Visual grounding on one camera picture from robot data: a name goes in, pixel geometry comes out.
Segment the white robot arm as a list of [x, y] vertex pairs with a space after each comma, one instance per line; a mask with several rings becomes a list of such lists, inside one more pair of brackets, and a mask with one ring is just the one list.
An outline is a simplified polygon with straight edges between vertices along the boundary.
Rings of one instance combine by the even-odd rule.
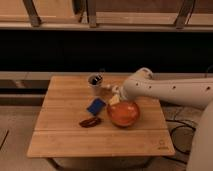
[[150, 69], [140, 68], [112, 92], [121, 100], [145, 96], [202, 110], [186, 171], [213, 171], [213, 78], [156, 80], [153, 76]]

